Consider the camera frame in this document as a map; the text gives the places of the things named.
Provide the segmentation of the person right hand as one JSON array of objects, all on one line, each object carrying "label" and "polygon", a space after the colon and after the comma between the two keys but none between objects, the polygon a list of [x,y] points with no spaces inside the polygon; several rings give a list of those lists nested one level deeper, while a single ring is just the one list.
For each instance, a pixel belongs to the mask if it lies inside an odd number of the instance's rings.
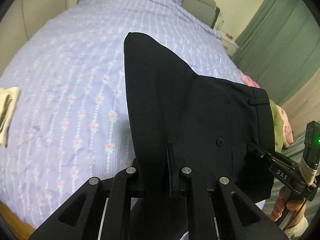
[{"label": "person right hand", "polygon": [[304,198],[285,200],[285,186],[274,186],[272,188],[271,198],[266,201],[266,205],[271,207],[271,200],[274,200],[272,210],[268,213],[270,219],[274,222],[279,220],[286,209],[296,213],[296,217],[287,226],[288,229],[296,226],[305,217],[306,203]]}]

